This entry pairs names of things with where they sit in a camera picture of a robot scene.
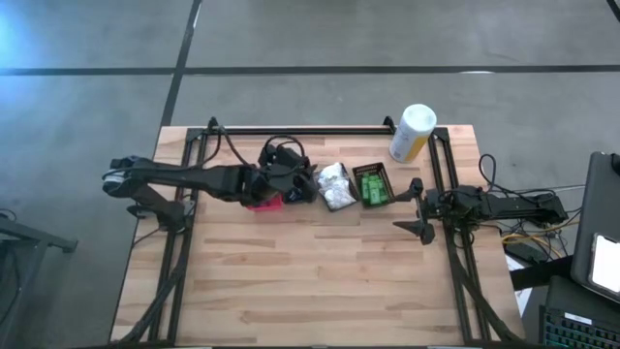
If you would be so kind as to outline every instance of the black tray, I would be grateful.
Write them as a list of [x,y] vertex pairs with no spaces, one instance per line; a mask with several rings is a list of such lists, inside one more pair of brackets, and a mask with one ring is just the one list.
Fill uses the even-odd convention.
[[359,166],[353,168],[353,176],[356,179],[357,190],[361,191],[361,179],[364,174],[369,175],[379,175],[379,178],[384,182],[384,186],[387,191],[387,202],[380,205],[370,205],[367,204],[364,200],[361,201],[361,204],[364,208],[375,208],[388,205],[394,200],[394,192],[391,190],[391,184],[389,184],[388,173],[386,172],[386,167],[384,163],[376,163],[370,165]]

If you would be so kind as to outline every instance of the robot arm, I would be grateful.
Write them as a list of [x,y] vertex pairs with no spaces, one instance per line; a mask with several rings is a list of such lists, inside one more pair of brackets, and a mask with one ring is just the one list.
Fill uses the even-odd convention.
[[169,202],[148,184],[161,184],[188,189],[199,189],[225,202],[239,202],[242,206],[256,206],[278,194],[297,201],[313,202],[317,187],[313,172],[305,156],[278,145],[266,145],[256,165],[179,167],[130,156],[114,159],[110,171],[104,174],[104,191],[114,198],[130,198],[138,206],[128,209],[135,216],[139,211],[157,215],[161,225],[178,232],[185,228],[186,207],[180,202]]
[[553,194],[498,198],[482,188],[460,185],[443,194],[436,189],[427,190],[423,199],[422,191],[422,180],[414,178],[409,190],[394,198],[396,202],[415,199],[419,220],[393,223],[419,236],[422,244],[432,242],[435,237],[428,219],[447,219],[453,227],[469,230],[491,220],[527,219],[536,224],[559,224],[568,219],[560,198]]

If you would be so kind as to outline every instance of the gray floor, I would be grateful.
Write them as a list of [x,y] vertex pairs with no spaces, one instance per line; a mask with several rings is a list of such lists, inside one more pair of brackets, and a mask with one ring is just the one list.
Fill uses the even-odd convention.
[[[0,2],[0,68],[173,67],[190,7]],[[620,64],[619,32],[603,0],[204,0],[188,66]],[[0,207],[79,239],[49,253],[20,347],[107,341],[136,222],[100,175],[112,157],[152,155],[170,86],[0,78]],[[376,124],[425,103],[475,125],[498,182],[530,188],[583,183],[590,152],[619,151],[619,90],[607,73],[185,77],[172,124]],[[579,206],[580,192],[561,195]]]

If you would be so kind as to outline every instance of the wooden table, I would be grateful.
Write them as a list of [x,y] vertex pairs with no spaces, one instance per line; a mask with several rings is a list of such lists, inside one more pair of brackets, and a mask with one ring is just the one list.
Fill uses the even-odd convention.
[[[484,185],[473,127],[448,127],[460,182]],[[179,164],[186,130],[163,128],[155,161]],[[334,162],[343,162],[349,169],[383,162],[395,193],[405,191],[415,176],[422,178],[426,188],[434,184],[427,148],[405,165],[388,154],[391,136],[298,138],[319,168]],[[249,161],[258,159],[264,140],[265,136],[232,136]],[[236,163],[223,142],[210,165]],[[174,188],[154,187],[173,198]],[[415,219],[415,209],[414,203],[375,209],[355,204],[332,213],[317,200],[255,213],[201,193],[176,344],[460,343],[441,224],[435,223],[437,237],[426,246],[391,224]],[[136,238],[154,227],[154,220],[141,221]],[[147,238],[133,250],[111,339],[127,333],[151,303],[164,235]],[[509,327],[523,335],[497,231],[476,231],[474,250],[482,292]],[[476,333],[471,300],[469,305]],[[168,325],[166,310],[164,314],[162,329]]]

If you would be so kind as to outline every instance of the cable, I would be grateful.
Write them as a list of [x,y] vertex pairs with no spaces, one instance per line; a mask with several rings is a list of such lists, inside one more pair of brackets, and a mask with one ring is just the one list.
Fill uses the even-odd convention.
[[521,193],[523,194],[524,192],[530,192],[530,191],[553,191],[555,193],[557,192],[563,192],[563,191],[568,191],[568,190],[577,190],[577,189],[585,189],[585,184],[575,184],[575,185],[559,185],[559,186],[554,186],[554,187],[546,187],[546,188],[536,188],[536,189],[518,189],[518,190],[513,190],[516,193]]
[[[460,249],[465,248],[464,246],[459,246],[459,245],[456,243],[456,236],[460,236],[460,234],[454,234],[454,235],[452,236],[452,240],[453,240],[453,242],[454,242],[454,246],[456,246],[456,248],[460,248]],[[468,236],[469,236],[469,244],[470,244],[470,245],[473,245],[473,244],[474,244],[474,241],[476,241],[476,236],[474,236],[474,233],[473,233],[472,231],[470,231],[470,232],[469,232],[469,235],[468,235]]]
[[11,253],[13,257],[13,268],[15,271],[15,294],[13,295],[13,299],[9,303],[9,307],[7,308],[7,310],[5,310],[2,318],[0,318],[0,327],[2,327],[2,324],[4,324],[5,320],[7,320],[7,318],[9,317],[11,310],[13,310],[13,306],[16,304],[17,296],[19,296],[19,292],[21,291],[21,276],[19,275],[19,268],[17,267],[17,255],[13,251],[13,249],[9,249],[9,253]]
[[571,225],[576,225],[576,224],[579,224],[579,221],[578,221],[578,220],[577,220],[577,221],[574,221],[574,219],[575,219],[575,218],[576,218],[576,217],[577,217],[580,213],[581,213],[581,209],[580,209],[580,210],[578,210],[578,211],[577,211],[577,212],[576,212],[576,213],[575,213],[575,214],[574,214],[571,218],[569,218],[569,220],[568,220],[568,221],[566,221],[566,223],[564,223],[564,224],[562,224],[562,225],[559,225],[559,226],[556,226],[556,227],[547,228],[547,229],[543,229],[543,230],[541,230],[541,231],[537,231],[537,232],[527,232],[527,233],[533,233],[533,234],[536,234],[536,233],[547,233],[547,232],[552,232],[552,231],[555,231],[555,230],[558,230],[558,229],[562,229],[562,228],[564,228],[564,227],[568,227],[568,226],[571,226]]
[[[496,223],[509,228],[511,234],[517,234],[517,236],[528,237],[527,233],[525,233],[523,231],[523,223],[524,223],[524,221],[522,219],[517,219],[516,224],[514,224],[513,226],[510,226],[508,224],[505,224],[505,223],[502,223],[502,222],[499,222],[499,221],[496,221]],[[537,247],[542,251],[542,253],[544,253],[546,255],[547,260],[552,260],[553,259],[551,257],[551,252],[552,252],[551,249],[544,248],[544,245],[539,243],[538,241],[534,241],[533,240],[533,243],[535,243],[537,245]]]
[[226,139],[226,142],[229,144],[229,147],[231,148],[232,153],[241,162],[241,164],[246,165],[246,166],[250,166],[250,164],[247,161],[245,161],[243,156],[241,156],[241,154],[239,154],[239,152],[236,151],[236,148],[233,145],[233,141],[231,141],[231,136],[229,136],[229,133],[226,131],[226,128],[224,128],[224,126],[220,126],[218,130],[219,130],[220,134],[224,135],[224,138]]
[[565,211],[565,212],[566,213],[574,213],[574,212],[578,212],[578,211],[581,211],[581,207],[580,208],[571,209],[571,210],[568,210],[568,211]]
[[[489,158],[493,164],[493,170],[491,172],[491,179],[489,179],[486,174],[484,174],[484,171],[482,170],[482,161],[484,160],[484,158]],[[525,196],[523,196],[522,194],[525,193],[535,193],[535,192],[549,192],[552,193],[555,196],[555,192],[551,189],[531,189],[531,190],[526,190],[523,193],[519,193],[516,191],[512,191],[510,189],[507,189],[506,187],[503,187],[499,184],[497,184],[495,182],[495,175],[497,174],[497,161],[495,160],[495,157],[491,154],[483,154],[480,157],[480,160],[478,161],[478,170],[480,171],[480,174],[482,175],[482,178],[484,178],[484,180],[486,180],[486,183],[488,184],[488,189],[486,190],[487,193],[491,192],[491,190],[493,190],[493,187],[496,187],[498,189],[500,189],[506,196],[508,196],[508,194],[513,194],[516,195],[517,197],[521,198],[522,200],[533,204],[533,205],[539,205],[541,203],[543,203],[544,201],[535,201],[532,200],[530,198],[527,198]]]
[[15,212],[13,212],[11,209],[8,208],[0,208],[0,212],[8,212],[11,214],[11,216],[13,217],[13,219],[9,218],[9,216],[7,216],[6,214],[0,213],[2,215],[5,215],[7,217],[7,219],[9,219],[10,221],[16,222],[17,221],[17,214]]
[[502,231],[502,228],[498,227],[498,226],[494,226],[492,224],[479,224],[479,226],[481,227],[489,227],[489,228],[495,228],[500,232],[500,235],[504,233],[504,231]]
[[569,241],[566,240],[564,237],[562,237],[561,235],[558,236],[560,238],[560,243],[562,243],[562,250],[564,250],[564,255],[568,256],[569,255],[569,251],[566,249],[566,245],[569,244]]
[[545,245],[545,246],[548,246],[548,247],[549,247],[549,249],[551,250],[551,252],[553,252],[556,256],[558,256],[558,258],[562,258],[562,257],[564,257],[564,256],[562,256],[562,254],[561,254],[558,250],[556,250],[555,248],[553,248],[553,246],[551,246],[551,244],[550,244],[549,242],[547,242],[547,241],[545,241],[545,240],[543,240],[543,239],[541,239],[541,238],[537,238],[537,237],[532,237],[532,236],[529,236],[529,237],[527,237],[527,238],[518,238],[518,239],[517,239],[517,240],[515,240],[515,241],[503,240],[503,241],[502,241],[502,243],[504,243],[504,244],[516,244],[516,243],[523,243],[523,240],[527,240],[527,239],[531,239],[532,241],[535,241],[535,242],[541,243],[541,244],[543,244],[543,245]]
[[264,143],[263,148],[266,148],[271,142],[273,142],[273,140],[277,140],[277,139],[285,139],[288,141],[282,142],[278,144],[278,147],[287,144],[287,143],[295,143],[297,144],[297,146],[299,147],[299,151],[301,152],[301,157],[305,157],[306,156],[306,151],[303,148],[303,144],[301,144],[301,142],[293,137],[293,136],[289,136],[289,135],[276,135],[276,136],[271,136],[269,137],[269,139],[267,139],[267,141]]
[[159,232],[159,231],[161,231],[161,230],[162,230],[162,229],[161,229],[160,227],[157,227],[157,229],[155,229],[154,231],[152,231],[152,232],[148,233],[148,234],[147,234],[147,235],[145,235],[145,236],[140,237],[139,239],[137,239],[136,241],[134,241],[134,243],[132,244],[132,248],[136,247],[136,245],[137,245],[140,241],[144,240],[145,238],[148,238],[148,237],[152,236],[153,234],[155,234],[155,233],[157,233],[157,232]]
[[502,240],[508,240],[509,238],[519,238],[519,239],[528,239],[528,238],[539,238],[539,237],[546,237],[548,232],[553,232],[558,230],[559,228],[564,228],[566,226],[570,226],[570,225],[574,225],[574,224],[578,224],[578,222],[573,222],[573,223],[569,223],[560,227],[551,227],[551,228],[547,228],[545,230],[541,230],[541,231],[537,231],[537,232],[528,232],[528,231],[523,231],[523,233],[529,234],[529,235],[521,235],[521,234],[509,234],[505,237],[502,237]]

